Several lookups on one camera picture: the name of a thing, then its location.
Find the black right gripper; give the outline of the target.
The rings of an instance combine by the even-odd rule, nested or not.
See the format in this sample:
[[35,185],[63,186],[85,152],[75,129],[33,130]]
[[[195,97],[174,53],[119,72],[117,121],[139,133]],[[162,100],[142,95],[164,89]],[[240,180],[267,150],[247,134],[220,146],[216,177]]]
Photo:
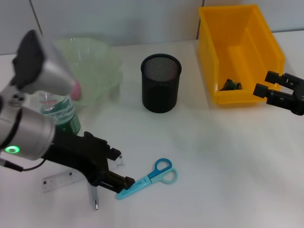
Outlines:
[[269,89],[268,86],[256,84],[253,95],[266,98],[268,105],[290,110],[293,114],[304,115],[304,80],[289,73],[281,76],[273,71],[268,71],[266,82],[279,84],[293,89],[293,95]]

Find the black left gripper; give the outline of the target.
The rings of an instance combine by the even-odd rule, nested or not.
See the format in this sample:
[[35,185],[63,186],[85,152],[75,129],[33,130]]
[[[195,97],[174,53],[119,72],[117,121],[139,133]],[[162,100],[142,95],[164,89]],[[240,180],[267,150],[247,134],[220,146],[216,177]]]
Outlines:
[[56,131],[44,159],[80,171],[93,186],[120,193],[135,183],[133,178],[109,171],[107,158],[116,160],[120,156],[119,150],[110,148],[107,141],[96,138],[89,132],[77,136]]

